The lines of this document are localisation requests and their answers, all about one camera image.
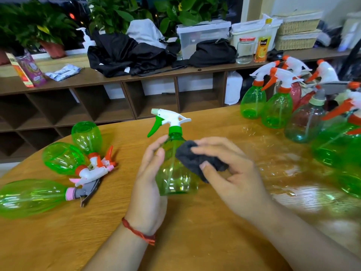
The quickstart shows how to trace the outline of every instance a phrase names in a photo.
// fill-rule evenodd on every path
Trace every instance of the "red string bracelet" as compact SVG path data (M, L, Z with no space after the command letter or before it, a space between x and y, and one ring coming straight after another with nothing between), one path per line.
M147 236L144 235L142 232L135 230L134 228L132 228L130 226L130 224L128 223L128 221L125 219L125 217L122 218L122 223L124 225L125 228L128 228L131 232L133 232L134 234L136 234L138 237L141 237L144 241L146 241L148 244L153 245L156 242L156 236Z

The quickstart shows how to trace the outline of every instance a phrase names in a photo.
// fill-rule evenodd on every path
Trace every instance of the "finger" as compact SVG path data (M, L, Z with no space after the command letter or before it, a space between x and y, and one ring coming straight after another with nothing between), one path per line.
M199 166L209 183L213 186L214 190L221 196L229 188L232 188L232 183L228 182L218 174L216 169L207 161Z
M163 148L159 148L147 167L144 169L144 172L142 173L144 176L142 178L146 181L154 181L154 177L164 162L164 156L165 150Z
M232 150L229 150L222 145L203 145L192 147L191 150L194 154L204 154L211 157L218 157L221 161L229 164L231 168L237 171L239 170L237 168L241 167L242 163L248 160L245 157L237 154Z
M140 163L138 174L142 173L144 169L147 167L149 162L154 156L154 152L167 140L168 135L164 135L158 138L154 143L149 145L143 155L142 162Z
M224 137L206 137L195 141L198 146L200 145L223 145L228 149L240 154L245 155L244 152L233 142Z

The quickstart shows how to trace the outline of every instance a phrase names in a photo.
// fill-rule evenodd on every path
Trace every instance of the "person's right hand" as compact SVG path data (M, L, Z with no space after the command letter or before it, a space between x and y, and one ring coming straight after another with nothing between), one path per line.
M195 141L195 154L218 157L229 165L232 174L224 179L209 163L200 165L204 176L226 205L237 215L251 220L266 204L272 201L267 193L256 165L244 152L227 138L208 137Z

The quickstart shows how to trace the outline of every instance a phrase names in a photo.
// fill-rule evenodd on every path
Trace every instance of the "terracotta pot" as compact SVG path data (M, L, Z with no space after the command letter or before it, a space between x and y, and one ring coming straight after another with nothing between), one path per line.
M8 63L10 63L10 60L6 56L5 51L0 50L0 65L7 65Z
M45 41L40 41L40 44L43 46L43 48L45 48L45 50L47 51L47 53L49 53L52 59L59 59L66 56L63 45L49 43Z

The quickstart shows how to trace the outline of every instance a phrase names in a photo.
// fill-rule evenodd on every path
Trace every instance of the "orange juice bottle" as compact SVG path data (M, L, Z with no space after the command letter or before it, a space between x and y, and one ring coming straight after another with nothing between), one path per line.
M257 63L265 62L267 59L268 45L272 36L271 22L271 18L266 19L266 24L261 29L261 35L258 37L257 50L255 54L255 62Z

